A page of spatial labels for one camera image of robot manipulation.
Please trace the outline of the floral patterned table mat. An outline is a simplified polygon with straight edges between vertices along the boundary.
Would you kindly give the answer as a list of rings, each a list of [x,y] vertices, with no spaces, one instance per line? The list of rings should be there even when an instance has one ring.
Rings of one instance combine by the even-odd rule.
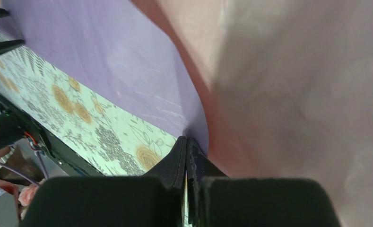
[[[0,56],[0,93],[104,175],[143,174],[176,140],[26,47]]]

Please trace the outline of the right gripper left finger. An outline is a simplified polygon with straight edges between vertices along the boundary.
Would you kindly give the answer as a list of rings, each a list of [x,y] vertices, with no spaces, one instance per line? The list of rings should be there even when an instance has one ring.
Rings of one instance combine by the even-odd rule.
[[[141,176],[55,177],[37,190],[22,227],[182,227],[186,138]]]

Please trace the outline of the black mounting base rail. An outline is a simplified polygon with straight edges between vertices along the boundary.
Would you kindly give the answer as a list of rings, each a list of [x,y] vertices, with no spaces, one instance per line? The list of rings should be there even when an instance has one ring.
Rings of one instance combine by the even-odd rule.
[[[31,115],[11,103],[0,94],[0,105],[19,118],[26,131],[31,134],[42,147],[48,160],[53,162],[51,176],[57,175],[54,168],[59,168],[69,176],[103,176],[95,167],[67,146],[52,132],[42,126]]]

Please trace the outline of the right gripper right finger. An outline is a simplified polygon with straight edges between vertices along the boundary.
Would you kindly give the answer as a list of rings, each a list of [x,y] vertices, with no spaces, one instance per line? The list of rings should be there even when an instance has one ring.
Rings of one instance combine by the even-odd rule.
[[[329,196],[306,178],[232,178],[186,139],[188,222],[194,227],[339,227]]]

